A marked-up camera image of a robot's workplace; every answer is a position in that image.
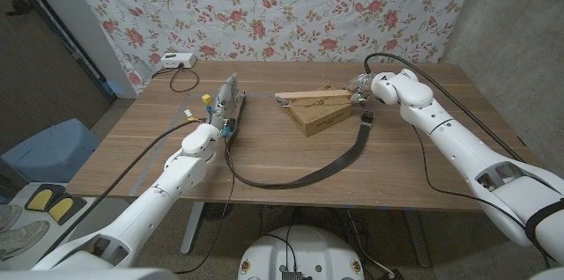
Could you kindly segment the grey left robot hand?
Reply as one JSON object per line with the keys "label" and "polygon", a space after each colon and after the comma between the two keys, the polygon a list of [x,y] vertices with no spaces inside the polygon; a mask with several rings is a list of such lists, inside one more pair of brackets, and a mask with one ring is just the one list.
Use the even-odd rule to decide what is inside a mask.
{"label": "grey left robot hand", "polygon": [[211,105],[208,123],[220,130],[223,136],[234,132],[246,93],[239,88],[238,74],[231,75],[219,88]]}

